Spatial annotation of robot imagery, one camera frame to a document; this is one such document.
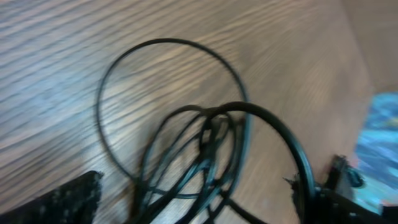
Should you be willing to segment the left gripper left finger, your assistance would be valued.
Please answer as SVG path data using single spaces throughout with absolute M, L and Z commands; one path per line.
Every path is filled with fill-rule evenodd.
M 89 171 L 1 214 L 1 224 L 92 224 L 101 200 L 103 174 Z

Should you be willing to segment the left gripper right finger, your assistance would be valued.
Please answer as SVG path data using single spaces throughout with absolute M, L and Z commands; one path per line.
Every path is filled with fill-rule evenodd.
M 287 182 L 300 223 L 397 223 L 397 205 L 383 205 L 373 212 L 355 202 L 354 189 L 366 186 L 366 181 L 345 156 L 333 157 L 321 184 L 310 178 L 307 161 L 298 161 L 298 171 Z

